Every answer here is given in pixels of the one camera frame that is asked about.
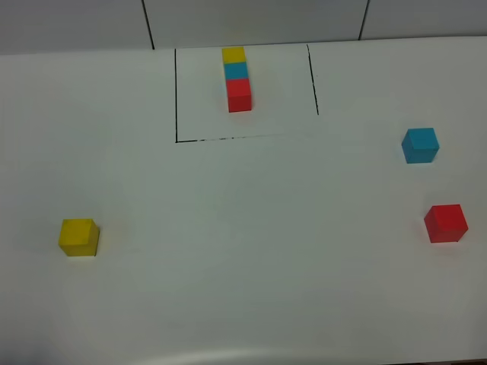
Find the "red template cube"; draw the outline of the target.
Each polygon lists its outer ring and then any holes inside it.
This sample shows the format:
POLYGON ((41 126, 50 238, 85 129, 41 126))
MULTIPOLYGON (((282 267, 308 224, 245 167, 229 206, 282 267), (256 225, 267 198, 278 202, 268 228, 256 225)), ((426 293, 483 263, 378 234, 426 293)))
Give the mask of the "red template cube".
POLYGON ((252 92, 248 78, 226 80, 228 112, 251 111, 252 92))

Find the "blue template cube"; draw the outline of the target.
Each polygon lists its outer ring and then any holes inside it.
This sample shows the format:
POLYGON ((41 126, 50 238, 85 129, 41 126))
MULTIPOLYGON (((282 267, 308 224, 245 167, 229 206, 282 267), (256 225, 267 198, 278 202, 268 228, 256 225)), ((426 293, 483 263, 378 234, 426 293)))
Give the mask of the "blue template cube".
POLYGON ((246 62, 224 63, 225 80, 248 79, 248 68, 246 62))

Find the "yellow template cube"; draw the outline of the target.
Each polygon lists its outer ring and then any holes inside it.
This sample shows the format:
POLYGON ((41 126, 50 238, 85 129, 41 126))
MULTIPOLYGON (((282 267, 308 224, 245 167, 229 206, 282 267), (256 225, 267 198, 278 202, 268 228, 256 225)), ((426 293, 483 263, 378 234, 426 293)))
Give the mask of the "yellow template cube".
POLYGON ((222 58, 224 64, 242 63, 246 62, 246 53, 243 47, 228 47, 223 48, 222 58))

